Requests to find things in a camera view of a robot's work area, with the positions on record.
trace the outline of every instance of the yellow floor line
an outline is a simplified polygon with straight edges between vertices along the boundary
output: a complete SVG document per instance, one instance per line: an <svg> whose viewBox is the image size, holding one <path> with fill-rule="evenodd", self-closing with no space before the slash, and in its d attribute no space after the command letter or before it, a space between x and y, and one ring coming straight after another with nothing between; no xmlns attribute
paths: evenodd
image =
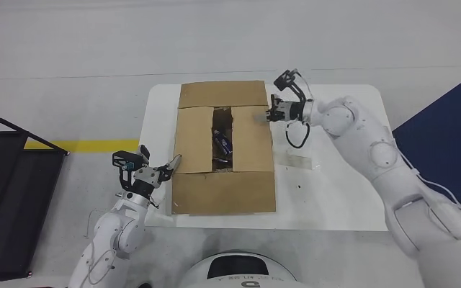
<svg viewBox="0 0 461 288"><path fill-rule="evenodd" d="M51 141L54 145L71 152L102 153L115 152L119 150L136 151L139 139L116 139L116 140L60 140ZM46 145L40 142L28 140L26 149L47 149Z"/></svg>

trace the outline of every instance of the black metal frame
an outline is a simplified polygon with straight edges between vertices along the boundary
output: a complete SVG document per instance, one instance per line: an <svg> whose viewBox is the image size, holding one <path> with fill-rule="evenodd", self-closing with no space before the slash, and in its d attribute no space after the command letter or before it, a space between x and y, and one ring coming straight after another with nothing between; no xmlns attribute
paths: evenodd
<svg viewBox="0 0 461 288"><path fill-rule="evenodd" d="M37 247L64 157L70 153L0 118L0 281L32 275ZM29 138L50 149L25 149Z"/></svg>
<svg viewBox="0 0 461 288"><path fill-rule="evenodd" d="M27 137L30 137L30 138L32 138L32 139L34 139L34 140L36 140L37 142L40 142L40 143L42 143L42 144L45 144L45 145L47 145L48 147L50 147L50 148L52 148L52 149L61 151L61 152L65 153L66 155L69 155L69 153L70 153L69 151L64 150L64 149L62 149L61 147L58 147L58 146L54 145L53 143L48 142L48 141L46 141L45 139L36 136L36 134L33 134L33 133L31 133L31 132L29 132L29 131L27 131L27 130L22 129L21 127L16 126L15 124L13 124L13 123L11 123L11 122L9 122L9 121L6 121L6 120L3 119L3 118L0 118L0 124L3 124L3 125L5 125L5 126L11 128L11 129L13 129L13 130L16 130L17 132L22 132L22 133L24 133Z"/></svg>

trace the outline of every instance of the box opening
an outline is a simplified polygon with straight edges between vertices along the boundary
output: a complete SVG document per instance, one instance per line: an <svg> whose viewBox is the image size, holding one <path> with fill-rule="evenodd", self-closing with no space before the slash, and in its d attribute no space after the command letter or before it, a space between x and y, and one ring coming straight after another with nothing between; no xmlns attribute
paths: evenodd
<svg viewBox="0 0 461 288"><path fill-rule="evenodd" d="M213 110L212 121L212 171L232 171L232 109L216 107Z"/></svg>

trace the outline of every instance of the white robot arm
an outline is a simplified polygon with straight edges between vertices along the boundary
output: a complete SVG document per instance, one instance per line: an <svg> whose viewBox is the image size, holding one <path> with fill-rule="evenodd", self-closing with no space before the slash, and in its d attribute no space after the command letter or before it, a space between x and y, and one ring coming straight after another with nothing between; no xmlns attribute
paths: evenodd
<svg viewBox="0 0 461 288"><path fill-rule="evenodd" d="M292 86L295 74L286 71L274 83L298 94L300 89ZM426 287L461 287L461 207L456 198L455 204L425 185L389 129L354 98L325 104L298 96L300 102L284 102L274 95L267 119L321 126L344 160L380 195L387 227L402 251L418 261Z"/></svg>
<svg viewBox="0 0 461 288"><path fill-rule="evenodd" d="M118 151L112 155L112 164L119 167L120 183L125 190L110 212L102 215L94 227L94 238L81 254L72 273L70 288L113 288L125 285L130 253L140 245L144 220L151 202L151 193L168 181L178 167L181 156L176 156L162 167L148 166L149 152L143 145L138 153ZM130 210L134 217L125 213Z"/></svg>

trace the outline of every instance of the cardboard box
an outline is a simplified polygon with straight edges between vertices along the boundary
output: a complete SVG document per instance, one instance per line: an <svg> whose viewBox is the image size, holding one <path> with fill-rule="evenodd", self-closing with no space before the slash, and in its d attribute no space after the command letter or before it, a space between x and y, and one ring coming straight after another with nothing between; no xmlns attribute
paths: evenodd
<svg viewBox="0 0 461 288"><path fill-rule="evenodd" d="M267 109L263 81L182 85L174 146L182 162L172 178L172 214L275 211L272 135L269 123L254 121ZM232 141L231 168L212 160L219 154L216 129Z"/></svg>

